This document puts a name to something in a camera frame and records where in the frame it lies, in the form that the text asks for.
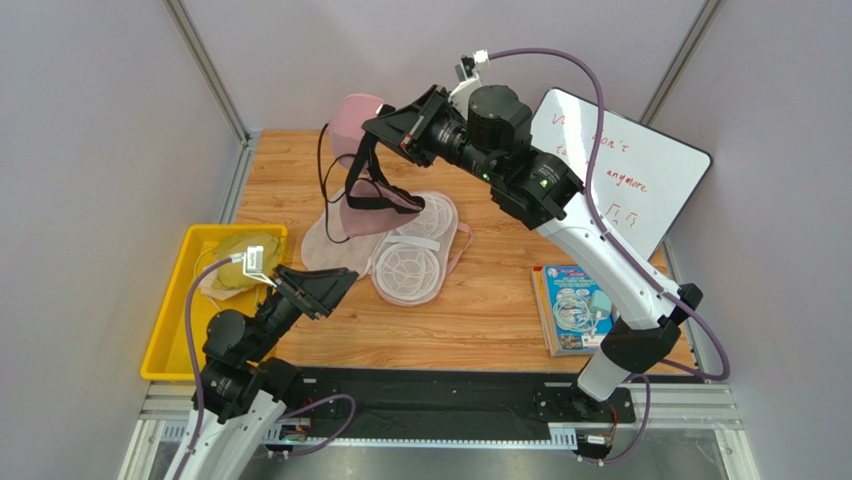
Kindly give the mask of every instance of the white cable connector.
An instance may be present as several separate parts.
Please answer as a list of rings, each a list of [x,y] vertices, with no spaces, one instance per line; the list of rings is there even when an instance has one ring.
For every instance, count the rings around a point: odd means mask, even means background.
[[[592,445],[606,445],[606,437],[603,435],[586,435],[586,441]]]
[[[273,458],[283,458],[284,460],[289,460],[290,459],[290,452],[288,452],[287,450],[284,450],[280,453],[276,453],[273,450],[267,450],[266,451],[266,458],[268,460],[272,460]]]
[[[580,455],[577,455],[577,463],[583,463],[583,460],[585,460],[585,458],[581,457]],[[606,465],[606,462],[604,462],[602,458],[599,458],[598,462],[595,465],[597,465],[598,467],[603,467],[604,465]]]
[[[488,50],[477,50],[473,54],[473,63],[476,69],[480,72],[491,66],[491,61],[488,60]]]
[[[234,263],[243,264],[243,275],[252,280],[265,283],[272,287],[278,285],[263,273],[263,246],[249,245],[245,253],[235,253],[230,256]]]

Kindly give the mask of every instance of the whiteboard frame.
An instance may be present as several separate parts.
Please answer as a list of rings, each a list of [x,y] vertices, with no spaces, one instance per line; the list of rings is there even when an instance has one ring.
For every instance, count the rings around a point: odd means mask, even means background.
[[[560,91],[560,92],[562,92],[562,93],[566,93],[566,94],[568,94],[568,95],[571,95],[572,97],[577,98],[578,100],[580,100],[580,101],[582,101],[582,102],[585,102],[585,103],[587,103],[587,104],[589,104],[589,105],[592,105],[592,106],[594,106],[594,107],[597,107],[597,106],[598,106],[598,104],[597,104],[597,103],[592,102],[592,101],[590,101],[590,100],[588,100],[588,99],[586,99],[586,98],[584,98],[584,97],[581,97],[580,95],[577,95],[577,94],[575,94],[575,93],[572,93],[572,92],[570,92],[570,91],[568,91],[568,90],[565,90],[564,88],[560,88],[560,87],[550,87],[550,88],[548,88],[548,89],[547,89],[547,91],[546,91],[546,92],[544,92],[544,95],[542,95],[541,100],[539,100],[538,105],[537,105],[537,106],[536,106],[536,108],[535,108],[535,112],[533,113],[533,118],[535,118],[535,117],[538,115],[538,112],[539,112],[539,110],[541,109],[541,105],[544,103],[544,99],[545,99],[545,98],[547,98],[547,95],[548,95],[551,91],[553,91],[553,90],[558,90],[558,91]],[[678,218],[680,218],[681,214],[683,214],[683,210],[684,210],[684,208],[686,207],[686,205],[689,203],[689,201],[690,201],[690,200],[692,200],[692,197],[695,195],[695,191],[696,191],[696,190],[698,189],[698,187],[699,187],[699,186],[700,186],[700,185],[704,182],[704,179],[705,179],[705,178],[707,178],[707,172],[709,172],[709,171],[710,171],[710,168],[711,168],[711,167],[713,167],[713,161],[714,161],[714,160],[713,160],[713,155],[711,155],[709,152],[707,152],[707,151],[705,151],[705,150],[702,150],[702,149],[700,149],[700,148],[698,148],[698,147],[695,147],[695,146],[693,146],[693,145],[690,145],[690,144],[688,144],[688,143],[686,143],[686,142],[684,142],[684,141],[678,140],[677,138],[674,138],[674,137],[672,137],[671,135],[668,135],[668,134],[666,134],[666,133],[663,133],[663,132],[661,132],[661,131],[659,131],[659,130],[657,130],[657,129],[655,129],[655,128],[649,127],[649,126],[647,126],[647,125],[643,125],[642,123],[637,122],[636,120],[633,120],[632,118],[625,117],[624,115],[622,115],[622,114],[620,114],[620,113],[618,113],[618,112],[613,112],[613,111],[606,110],[606,109],[604,109],[604,111],[606,111],[606,112],[607,112],[607,113],[609,113],[609,114],[612,114],[612,115],[616,115],[616,116],[618,116],[618,117],[621,117],[622,119],[624,119],[624,120],[626,120],[626,121],[628,121],[628,122],[630,122],[630,123],[632,123],[632,124],[636,125],[637,127],[641,127],[641,128],[646,129],[646,130],[650,130],[650,131],[652,131],[652,132],[654,132],[654,133],[657,133],[657,134],[659,134],[659,135],[662,135],[663,137],[668,138],[669,140],[673,140],[673,141],[675,141],[675,142],[677,142],[677,143],[679,143],[679,144],[681,144],[681,145],[683,145],[683,146],[685,146],[685,147],[688,147],[688,148],[691,148],[691,149],[696,150],[696,151],[698,151],[698,152],[701,152],[701,153],[703,153],[704,155],[706,155],[706,156],[707,156],[707,159],[709,160],[709,161],[708,161],[708,163],[707,163],[707,168],[705,168],[705,169],[704,169],[704,172],[702,172],[701,176],[698,178],[698,181],[695,183],[695,186],[694,186],[694,187],[692,187],[692,191],[690,191],[689,195],[686,197],[686,201],[683,203],[683,205],[681,205],[680,210],[678,210],[677,214],[674,216],[674,218],[672,218],[671,223],[669,223],[669,225],[666,227],[666,230],[665,230],[665,233],[663,234],[663,236],[662,236],[662,237],[661,237],[661,238],[657,241],[657,246],[654,248],[654,252],[652,252],[652,253],[651,253],[651,257],[653,257],[653,256],[654,256],[654,253],[656,253],[656,251],[657,251],[657,250],[659,250],[659,249],[660,249],[660,247],[663,245],[663,241],[666,239],[666,236],[667,236],[667,235],[669,234],[669,232],[671,231],[671,229],[672,229],[672,227],[674,226],[675,222],[677,222],[677,219],[678,219]],[[585,182],[586,182],[585,178],[581,178],[580,180],[582,180],[582,181],[583,181],[583,189],[585,189]]]

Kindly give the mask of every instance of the yellow tray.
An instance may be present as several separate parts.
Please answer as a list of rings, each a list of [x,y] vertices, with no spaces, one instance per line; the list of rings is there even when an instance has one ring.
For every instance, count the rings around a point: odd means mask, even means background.
[[[218,245],[225,237],[246,232],[266,232],[281,237],[284,242],[287,241],[287,227],[284,225],[194,225],[187,230],[163,298],[163,305],[160,307],[154,333],[139,370],[142,378],[174,382],[192,380],[192,365],[189,362],[183,319],[186,295],[195,277],[213,262],[213,253],[208,250]],[[284,247],[282,251],[287,250],[286,244]],[[198,271],[193,272],[196,260]],[[259,296],[259,300],[263,300],[265,292],[265,286],[258,285],[217,303],[223,310],[234,309],[253,315],[255,298]],[[213,303],[196,291],[192,299],[192,339],[195,341],[195,353],[198,354],[200,366],[204,365],[201,347],[207,338],[207,324],[216,312]]]

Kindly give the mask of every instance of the book cover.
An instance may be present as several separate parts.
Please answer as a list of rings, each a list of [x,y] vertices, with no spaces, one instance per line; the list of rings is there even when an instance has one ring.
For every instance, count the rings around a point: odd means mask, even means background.
[[[598,318],[590,309],[592,295],[600,287],[574,265],[534,267],[532,277],[551,355],[594,353],[613,325],[610,316]]]

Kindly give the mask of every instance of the wooden table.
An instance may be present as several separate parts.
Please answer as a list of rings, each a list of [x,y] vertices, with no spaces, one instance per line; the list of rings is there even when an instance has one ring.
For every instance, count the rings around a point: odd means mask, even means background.
[[[289,229],[287,262],[304,268],[302,238],[323,209],[317,182],[316,131],[265,131],[258,144],[237,223],[274,223]],[[324,166],[331,152],[325,142]],[[391,305],[369,279],[359,281],[327,319],[302,319],[278,344],[276,355],[296,365],[576,372],[586,356],[552,358],[544,346],[530,268],[567,264],[556,246],[501,212],[488,186],[438,161],[429,169],[378,150],[392,184],[408,191],[437,190],[453,199],[476,240],[440,296],[413,308]],[[343,185],[335,167],[330,191]],[[464,245],[456,236],[450,255]],[[666,273],[662,255],[652,263]],[[686,335],[670,359],[693,365]],[[652,372],[677,373],[667,366]]]

